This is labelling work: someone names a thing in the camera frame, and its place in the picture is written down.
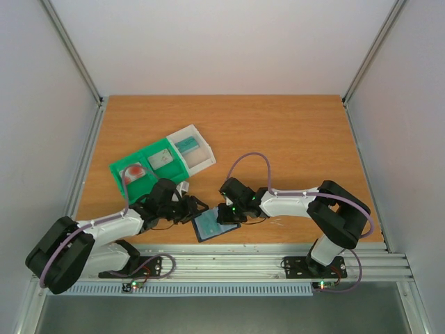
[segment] white wall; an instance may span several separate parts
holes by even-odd
[[[63,214],[95,103],[36,0],[0,10],[0,333],[11,333],[24,260]]]
[[[103,95],[342,95],[393,2],[53,0]]]
[[[445,2],[411,0],[350,103],[378,207],[445,332]]]

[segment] wooden table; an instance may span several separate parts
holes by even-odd
[[[264,153],[276,189],[308,189],[334,180],[373,208],[348,120],[338,95],[112,96],[92,158],[78,219],[114,213],[124,199],[108,165],[189,124],[211,146],[216,164],[189,179],[190,194],[210,207],[234,161]],[[235,169],[245,185],[266,186],[266,164],[248,157]],[[162,221],[158,228],[169,226]],[[308,218],[281,216],[208,240],[208,243],[312,243],[321,236]],[[128,239],[144,244],[194,244],[191,223]],[[382,241],[380,229],[364,241]]]

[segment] purple cable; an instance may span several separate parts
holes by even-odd
[[[241,160],[243,160],[244,158],[246,158],[246,157],[248,157],[250,155],[259,155],[266,162],[266,165],[267,165],[267,189],[269,190],[269,193],[273,194],[273,191],[272,191],[272,168],[270,168],[269,159],[267,159],[267,157],[264,154],[260,153],[260,152],[249,152],[249,153],[241,155],[234,162],[232,167],[230,168],[229,173],[227,174],[226,180],[230,177],[230,175],[234,171],[234,169],[235,169],[236,165],[238,164],[238,162],[240,162]]]
[[[354,289],[356,289],[359,286],[360,282],[362,281],[362,277],[363,277],[362,263],[360,262],[360,259],[359,259],[358,255],[356,254],[355,251],[353,251],[352,249],[348,249],[348,251],[350,251],[355,256],[355,259],[357,260],[357,263],[359,265],[359,278],[357,279],[357,282],[355,282],[352,287],[349,287],[348,289],[345,289],[345,290],[314,289],[314,291],[329,292],[331,294],[344,294],[346,292],[353,291]]]
[[[155,278],[155,279],[165,278],[165,277],[169,276],[176,268],[176,260],[175,260],[175,258],[173,256],[171,256],[170,254],[167,254],[167,253],[159,253],[159,254],[153,255],[149,259],[145,260],[137,269],[134,269],[129,275],[124,275],[123,273],[118,273],[116,271],[109,271],[109,273],[111,273],[111,274],[113,274],[113,275],[115,275],[117,277],[123,277],[123,278],[124,277],[128,277],[128,276],[134,275],[135,273],[140,271],[148,262],[150,262],[150,261],[152,261],[152,260],[154,260],[154,259],[156,259],[157,257],[160,257],[160,256],[168,257],[172,261],[172,268],[169,270],[169,272],[167,272],[167,273],[165,273],[163,275],[160,275],[160,276],[153,276],[152,278]]]
[[[152,170],[150,170],[144,166],[138,165],[138,164],[132,164],[132,165],[127,166],[124,169],[124,171],[122,172],[122,175],[125,175],[127,169],[130,167],[133,167],[133,166],[142,167],[145,171],[151,173],[153,176],[155,176],[156,179],[158,179],[158,176],[156,174],[154,174]],[[100,225],[103,223],[107,223],[109,221],[112,221],[113,219],[123,217],[127,214],[130,203],[129,203],[129,199],[128,199],[128,189],[127,189],[127,185],[125,184],[124,177],[122,178],[122,188],[124,189],[124,194],[125,194],[125,208],[124,208],[124,210],[121,212],[118,212],[117,214],[112,214],[110,216],[106,216],[104,218],[97,219],[96,221],[94,221],[94,225]],[[49,258],[47,264],[44,266],[44,269],[42,270],[42,274],[40,275],[39,286],[42,289],[44,289],[46,287],[45,278],[48,274],[49,268],[51,268],[51,265],[53,264],[54,260],[58,257],[60,252],[64,249],[64,247],[66,247],[66,245],[68,245],[70,243],[71,240],[73,240],[73,238],[75,238],[75,236],[77,236],[80,232],[82,232],[90,227],[92,227],[92,224],[88,223],[88,224],[78,228],[72,234],[68,235],[67,238],[65,240],[63,240],[62,243],[59,245],[59,247],[54,251],[54,253]]]
[[[362,234],[360,236],[360,239],[369,237],[371,234],[373,234],[374,230],[375,230],[375,224],[374,224],[374,220],[372,219],[371,215],[368,214],[368,212],[366,212],[365,209],[363,209],[361,206],[359,206],[357,203],[354,203],[353,201],[341,197],[341,196],[337,196],[337,195],[331,195],[330,193],[316,193],[316,192],[310,192],[310,193],[305,193],[303,191],[295,191],[295,192],[290,192],[287,191],[286,193],[281,193],[279,190],[275,190],[272,188],[272,171],[271,171],[271,167],[270,167],[270,162],[267,159],[267,157],[259,152],[249,152],[246,154],[241,155],[232,165],[232,167],[229,170],[229,173],[227,174],[227,178],[228,179],[230,177],[230,175],[232,174],[233,170],[235,169],[235,166],[238,164],[238,162],[240,162],[242,159],[250,156],[250,155],[259,155],[260,157],[262,157],[264,159],[264,161],[266,162],[267,165],[267,189],[269,191],[269,193],[271,193],[272,195],[275,196],[289,196],[289,195],[293,195],[293,196],[302,196],[302,197],[306,197],[306,196],[319,196],[319,197],[325,197],[325,198],[331,198],[333,200],[340,200],[341,202],[344,202],[346,204],[349,204],[350,206],[354,207],[355,209],[359,210],[365,217],[366,219],[368,219],[369,221],[369,225],[371,226],[369,228],[369,231]]]
[[[286,193],[280,193],[280,191],[277,191],[276,195],[278,197],[280,197],[280,196],[289,196],[289,195],[301,196],[301,197],[318,196],[318,197],[324,197],[324,198],[331,198],[333,200],[340,200],[341,202],[349,204],[351,207],[354,207],[355,209],[359,210],[366,217],[366,219],[368,219],[369,225],[370,225],[369,231],[364,233],[364,234],[362,234],[360,236],[360,239],[369,237],[371,234],[374,233],[375,224],[374,224],[374,220],[372,219],[371,215],[368,212],[366,212],[366,210],[363,209],[361,206],[359,206],[357,203],[354,203],[353,201],[351,201],[351,200],[349,200],[347,198],[344,198],[344,197],[341,197],[341,196],[337,196],[337,195],[332,195],[330,193],[318,193],[318,192],[307,192],[307,193],[305,193],[305,192],[301,192],[301,191],[296,191],[294,193],[293,192],[288,192],[288,191]]]

